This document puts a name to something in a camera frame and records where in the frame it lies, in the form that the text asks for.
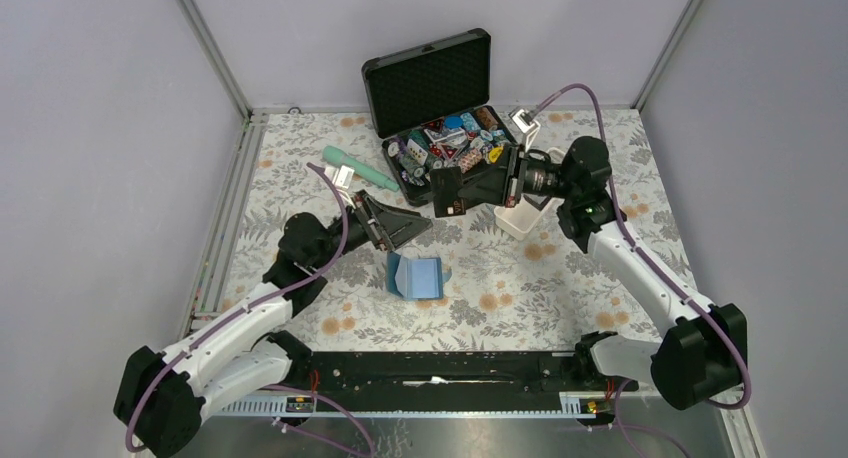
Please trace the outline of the black VIP card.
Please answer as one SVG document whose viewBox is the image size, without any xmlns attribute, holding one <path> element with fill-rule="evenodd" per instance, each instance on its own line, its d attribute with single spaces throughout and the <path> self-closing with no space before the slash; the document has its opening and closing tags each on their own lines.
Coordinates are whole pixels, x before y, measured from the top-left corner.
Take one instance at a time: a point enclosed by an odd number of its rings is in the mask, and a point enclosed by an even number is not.
<svg viewBox="0 0 848 458">
<path fill-rule="evenodd" d="M 439 168 L 430 172 L 432 206 L 436 218 L 465 215 L 465 200 L 459 196 L 463 174 L 459 167 Z"/>
</svg>

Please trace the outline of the blue leather card holder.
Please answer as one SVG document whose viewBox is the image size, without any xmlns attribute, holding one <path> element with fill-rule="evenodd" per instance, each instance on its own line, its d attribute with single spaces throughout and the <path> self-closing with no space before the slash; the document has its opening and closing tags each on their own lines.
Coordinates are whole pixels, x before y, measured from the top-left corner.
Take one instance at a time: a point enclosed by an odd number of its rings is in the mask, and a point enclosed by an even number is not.
<svg viewBox="0 0 848 458">
<path fill-rule="evenodd" d="M 404 301 L 443 299 L 445 284 L 451 277 L 452 269 L 439 257 L 408 258 L 395 252 L 387 254 L 385 288 Z"/>
</svg>

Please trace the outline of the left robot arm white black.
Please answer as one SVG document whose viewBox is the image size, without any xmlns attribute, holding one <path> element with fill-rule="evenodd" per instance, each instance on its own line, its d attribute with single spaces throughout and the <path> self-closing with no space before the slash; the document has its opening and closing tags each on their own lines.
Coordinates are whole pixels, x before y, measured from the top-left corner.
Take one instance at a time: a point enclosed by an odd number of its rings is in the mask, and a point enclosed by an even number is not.
<svg viewBox="0 0 848 458">
<path fill-rule="evenodd" d="M 337 202 L 341 214 L 329 225 L 307 212 L 286 220 L 274 263 L 238 304 L 161 351 L 143 346 L 130 355 L 113 405 L 129 450 L 138 439 L 155 456 L 171 457 L 210 414 L 253 390 L 304 385 L 311 365 L 296 352 L 269 344 L 259 354 L 239 355 L 310 306 L 343 255 L 367 243 L 395 251 L 432 227 L 431 219 L 364 190 L 350 203 Z"/>
</svg>

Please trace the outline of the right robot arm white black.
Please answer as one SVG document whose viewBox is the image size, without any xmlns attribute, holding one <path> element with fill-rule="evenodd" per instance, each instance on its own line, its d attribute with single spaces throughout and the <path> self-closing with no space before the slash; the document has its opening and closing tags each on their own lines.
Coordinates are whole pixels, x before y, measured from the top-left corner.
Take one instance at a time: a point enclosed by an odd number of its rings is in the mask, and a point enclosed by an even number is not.
<svg viewBox="0 0 848 458">
<path fill-rule="evenodd" d="M 597 390 L 612 377 L 631 379 L 653 386 L 678 410 L 701 402 L 721 407 L 717 395 L 740 387 L 741 396 L 725 407 L 748 404 L 744 313 L 687 285 L 638 236 L 619 207 L 603 140 L 577 138 L 560 163 L 508 146 L 485 171 L 461 179 L 453 200 L 513 207 L 523 194 L 560 200 L 556 215 L 564 236 L 612 272 L 661 335 L 659 342 L 613 332 L 584 336 L 577 347 L 583 356 L 573 364 L 579 385 Z"/>
</svg>

